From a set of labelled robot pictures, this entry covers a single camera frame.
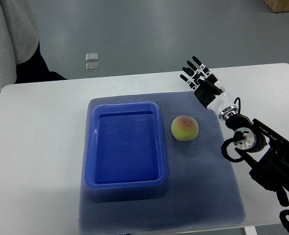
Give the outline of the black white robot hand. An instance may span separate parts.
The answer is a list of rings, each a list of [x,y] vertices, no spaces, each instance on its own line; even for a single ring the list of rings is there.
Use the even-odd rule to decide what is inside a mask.
[[[227,120],[241,110],[230,101],[226,88],[219,79],[197,57],[193,56],[183,67],[180,78],[193,90],[200,104],[212,110],[220,120]]]

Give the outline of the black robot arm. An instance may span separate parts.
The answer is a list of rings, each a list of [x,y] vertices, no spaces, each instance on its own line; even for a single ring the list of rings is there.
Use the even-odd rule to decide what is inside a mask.
[[[233,163],[246,162],[249,175],[264,189],[276,193],[281,206],[279,218],[289,233],[289,141],[257,119],[241,114],[241,100],[223,113],[233,137],[224,141],[221,152]]]

